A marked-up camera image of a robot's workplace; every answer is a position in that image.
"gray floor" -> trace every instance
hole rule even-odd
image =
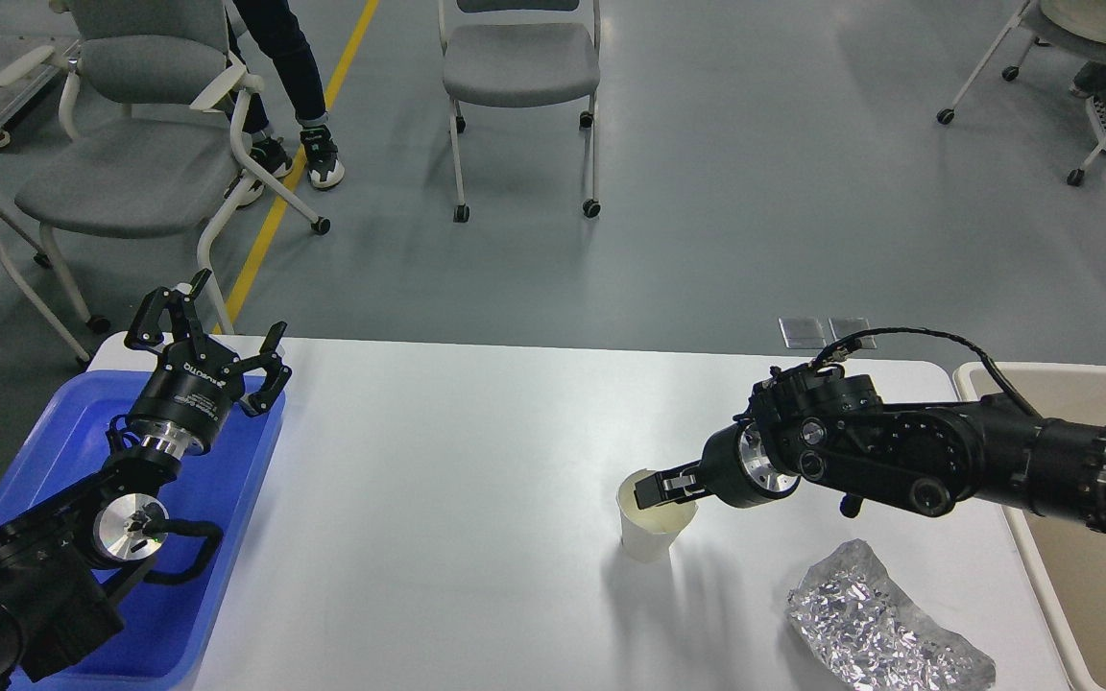
[[[1063,182],[1093,145],[1066,93],[1078,59],[1037,48],[1006,84],[1011,42],[956,122],[935,122],[1011,1],[603,3],[601,218],[578,208],[583,105],[466,106],[472,220],[452,223],[434,2],[382,3],[331,118],[347,180],[299,188],[333,231],[312,237],[285,216],[240,332],[282,318],[291,336],[783,354],[780,316],[864,316],[960,333],[997,359],[1106,364],[1106,157],[1084,187]],[[324,80],[363,6],[293,0]],[[43,8],[0,0],[0,32],[70,31]],[[271,66],[247,56],[293,145]],[[56,101],[39,101],[1,149],[6,200],[62,145]],[[113,114],[86,93],[79,118]],[[215,248],[227,289],[265,207]],[[194,269],[192,237],[61,241],[117,327],[142,294]],[[54,276],[25,266],[74,323]],[[3,279],[0,475],[77,371]],[[970,358],[914,337],[874,355]]]

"paper cup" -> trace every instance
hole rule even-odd
[[[698,504],[665,504],[650,509],[637,507],[634,484],[655,471],[640,469],[626,478],[617,489],[617,507],[622,514],[622,547],[632,558],[654,562],[668,554],[668,546],[698,512]]]

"white table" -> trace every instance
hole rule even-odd
[[[284,429],[185,688],[839,690],[782,609],[853,537],[997,660],[998,690],[1067,688],[1001,510],[978,500],[844,520],[804,483],[749,511],[703,500],[670,559],[620,552],[618,483],[697,459],[753,381],[803,359],[284,343]],[[111,338],[92,368],[154,363]],[[927,363],[848,373],[890,402],[956,399]]]

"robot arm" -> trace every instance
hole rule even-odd
[[[637,505],[714,494],[757,506],[806,481],[843,491],[848,517],[865,500],[941,516],[979,498],[1106,534],[1106,427],[1035,415],[995,367],[1005,392],[979,402],[884,404],[868,376],[846,376],[839,362],[860,337],[891,331],[852,334],[812,363],[773,367],[701,460],[637,483]]]
[[[157,495],[185,454],[211,449],[233,404],[267,411],[291,370],[276,354],[283,323],[247,359],[202,332],[192,304],[208,275],[189,294],[158,289],[142,303],[127,345],[156,354],[157,367],[132,410],[109,421],[104,467],[0,525],[0,691],[17,666],[36,681],[77,663],[123,630],[117,605],[132,587],[197,577],[219,547],[220,526],[174,520]],[[163,348],[165,312],[173,342]],[[242,375],[258,367],[263,388],[247,394]],[[171,535],[201,538],[196,559],[180,573],[153,570]],[[113,574],[100,582],[93,569]]]

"crumpled aluminum foil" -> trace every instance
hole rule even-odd
[[[983,691],[997,681],[992,658],[922,613],[863,540],[804,574],[787,618],[855,691]]]

